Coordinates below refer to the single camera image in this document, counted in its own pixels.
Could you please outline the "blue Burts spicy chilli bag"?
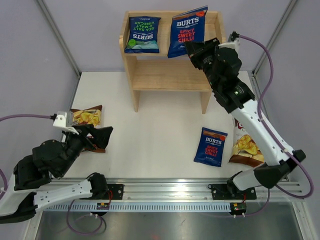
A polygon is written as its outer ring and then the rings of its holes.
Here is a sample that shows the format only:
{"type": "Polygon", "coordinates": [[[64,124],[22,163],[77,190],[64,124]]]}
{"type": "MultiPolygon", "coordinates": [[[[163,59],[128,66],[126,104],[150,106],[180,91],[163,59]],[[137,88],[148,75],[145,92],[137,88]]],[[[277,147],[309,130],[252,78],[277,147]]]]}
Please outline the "blue Burts spicy chilli bag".
{"type": "Polygon", "coordinates": [[[185,42],[204,41],[207,11],[208,6],[205,5],[172,17],[168,58],[185,55],[185,42]]]}

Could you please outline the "blue Burts sea salt bag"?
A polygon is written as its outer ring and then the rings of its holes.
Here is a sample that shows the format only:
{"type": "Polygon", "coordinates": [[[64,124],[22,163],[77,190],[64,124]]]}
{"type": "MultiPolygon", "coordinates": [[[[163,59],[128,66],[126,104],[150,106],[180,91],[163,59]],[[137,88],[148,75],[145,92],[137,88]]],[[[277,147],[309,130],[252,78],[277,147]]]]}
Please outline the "blue Burts sea salt bag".
{"type": "Polygon", "coordinates": [[[132,16],[129,18],[129,37],[124,52],[127,54],[158,54],[160,17],[132,16]]]}

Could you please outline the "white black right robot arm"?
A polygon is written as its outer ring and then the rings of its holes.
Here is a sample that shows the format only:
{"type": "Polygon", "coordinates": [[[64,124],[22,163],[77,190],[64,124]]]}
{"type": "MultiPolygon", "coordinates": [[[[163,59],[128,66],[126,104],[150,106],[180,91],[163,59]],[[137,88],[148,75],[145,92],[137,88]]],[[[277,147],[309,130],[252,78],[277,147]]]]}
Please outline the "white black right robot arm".
{"type": "Polygon", "coordinates": [[[278,134],[259,109],[254,93],[238,77],[242,66],[238,57],[239,39],[226,43],[217,38],[186,41],[184,46],[193,66],[204,72],[216,101],[243,125],[264,157],[263,164],[228,179],[228,195],[239,198],[246,190],[258,186],[272,189],[296,167],[303,170],[305,153],[293,149],[278,134]]]}

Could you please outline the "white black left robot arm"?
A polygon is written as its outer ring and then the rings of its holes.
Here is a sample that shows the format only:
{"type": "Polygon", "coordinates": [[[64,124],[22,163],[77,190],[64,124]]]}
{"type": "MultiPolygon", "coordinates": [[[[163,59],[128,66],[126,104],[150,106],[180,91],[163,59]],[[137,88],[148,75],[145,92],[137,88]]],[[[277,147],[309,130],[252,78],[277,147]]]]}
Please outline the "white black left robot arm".
{"type": "Polygon", "coordinates": [[[113,127],[95,128],[92,124],[75,126],[75,133],[64,131],[65,141],[54,139],[32,149],[14,167],[0,200],[1,224],[19,223],[42,210],[76,199],[98,200],[108,194],[103,174],[93,173],[80,183],[55,190],[40,190],[53,178],[62,178],[84,150],[104,150],[113,127]]]}

